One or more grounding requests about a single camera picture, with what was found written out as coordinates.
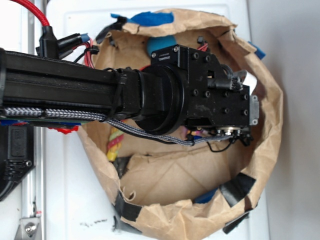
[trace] hex bolt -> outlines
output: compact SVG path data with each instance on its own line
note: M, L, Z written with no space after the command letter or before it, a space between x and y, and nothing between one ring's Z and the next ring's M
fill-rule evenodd
M192 54L192 58L197 60L199 58L199 53L195 52L194 54Z
M211 93L209 91L205 91L204 96L206 98L210 98Z
M178 46L175 46L175 47L173 48L173 51L174 51L175 53L177 53L177 52L179 51L179 47L178 47Z
M211 60L211 58L210 58L209 55L204 58L204 61L205 61L206 63L210 62L210 60Z
M194 90L192 91L192 95L193 95L193 96L198 96L198 95L199 95L198 89L194 89Z
M242 115L248 116L248 114L249 114L249 112L247 109L242 111Z
M29 235L32 236L37 229L37 226L33 222L29 222L27 225L25 225L25 232Z
M26 162L25 162L25 165L26 165L27 167L31 167L31 166L32 166L32 161L30 161L30 160L26 161Z

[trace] black tape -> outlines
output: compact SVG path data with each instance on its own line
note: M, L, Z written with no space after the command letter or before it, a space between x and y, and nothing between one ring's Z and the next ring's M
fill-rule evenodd
M255 182L256 180L254 178L243 173L239 173L235 178L221 184L219 189L229 206L232 208L245 198Z
M105 37L107 36L107 34L111 31L111 30L118 30L121 31L123 25L127 22L127 18L123 17L123 16L119 16L117 18L117 21L109 26L106 26L104 29L101 30L101 32L99 32L99 34L96 36L95 40L98 44L102 43L103 40L105 39Z
M128 203L124 200L124 197L122 196L121 192L118 192L118 195L115 199L115 218L114 218L114 228L115 229L121 229L126 232L134 233L134 234L142 234L141 231L134 228L133 226L121 221L121 217L124 217L125 219L129 221L135 222L137 217L139 216L139 213L142 209L142 206L134 205L131 203Z
M136 221L142 206L128 203L124 200L121 192L118 192L115 200L115 210L120 215L129 221Z
M117 157L113 162L113 166L116 169L119 179L127 172L127 165L130 161L131 156Z

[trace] screw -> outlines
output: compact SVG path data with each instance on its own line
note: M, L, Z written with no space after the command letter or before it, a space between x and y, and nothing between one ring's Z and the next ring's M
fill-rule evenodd
M36 229L37 229L37 226L32 222L29 222L27 225L25 225L25 228L24 228L25 232L28 235L34 234Z
M211 58L210 58L209 55L204 58L204 61L207 62L207 63L210 62L210 60L211 60Z
M194 54L192 54L192 58L193 59L198 59L199 58L199 53L195 52Z
M199 94L198 89L194 89L193 92L192 92L192 95L193 96L198 96L198 94Z
M247 109L242 111L242 115L248 116L248 113L249 113L249 112L248 112Z
M25 162L25 165L26 165L27 167L31 167L31 166L32 166L32 161L30 161L30 160L26 161L26 162Z
M204 96L205 96L206 98L210 98L210 95L211 95L211 93L210 93L209 91L206 91L206 92L204 93Z
M228 130L228 131L226 131L224 134L227 135L227 136L230 136L230 135L231 135L231 131Z

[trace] red wire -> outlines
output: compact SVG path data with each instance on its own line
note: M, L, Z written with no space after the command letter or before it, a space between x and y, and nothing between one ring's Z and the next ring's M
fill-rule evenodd
M50 26L48 19L43 14L42 11L39 10L32 2L28 0L11 0L12 2L16 2L22 6L24 6L26 9L28 9L31 13L36 16L37 19L41 22L42 26Z

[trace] brown paper bag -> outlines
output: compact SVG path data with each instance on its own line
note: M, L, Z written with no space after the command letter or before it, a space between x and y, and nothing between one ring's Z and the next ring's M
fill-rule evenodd
M256 49L237 37L233 31L236 25L225 17L185 9L161 12L173 13L174 22L152 27L126 23L123 31L111 31L115 46L104 40L94 58L95 66L139 69L150 64L146 51L149 37L174 35L178 44L197 48L198 36L204 36L220 63L233 71L247 70L258 79L254 94L260 101L260 118L252 128L254 141L250 147L236 143L225 152L212 153L205 143L192 147L164 145L126 134L119 156L133 157L120 180L106 157L111 127L91 122L78 134L111 203L115 205L122 199L123 204L137 207L133 218L126 212L122 214L123 222L152 238L200 240L256 207L278 157L283 93L255 55ZM183 137L184 129L179 128L173 135ZM226 142L212 143L217 149L225 146ZM221 186L232 186L230 180L239 176L255 181L245 197L231 204ZM193 204L194 198L219 186L208 203Z

